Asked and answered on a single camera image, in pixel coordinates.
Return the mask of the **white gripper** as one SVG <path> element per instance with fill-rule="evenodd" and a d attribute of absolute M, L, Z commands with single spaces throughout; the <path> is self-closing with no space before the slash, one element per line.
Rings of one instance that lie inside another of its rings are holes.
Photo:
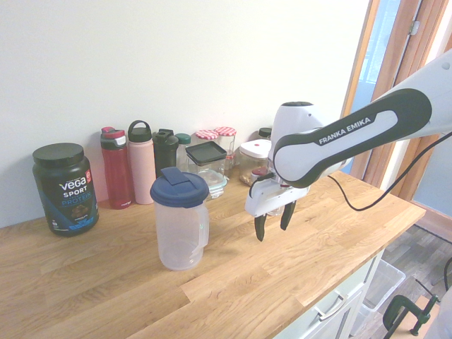
<path fill-rule="evenodd" d="M 284 186 L 274 178 L 274 174 L 259 177 L 250 187 L 245 210 L 254 216 L 257 239 L 262 242 L 265 236 L 265 223 L 268 212 L 284 207 L 280 228 L 286 230 L 295 211 L 296 201 L 309 193 L 310 186 L 299 189 Z"/>

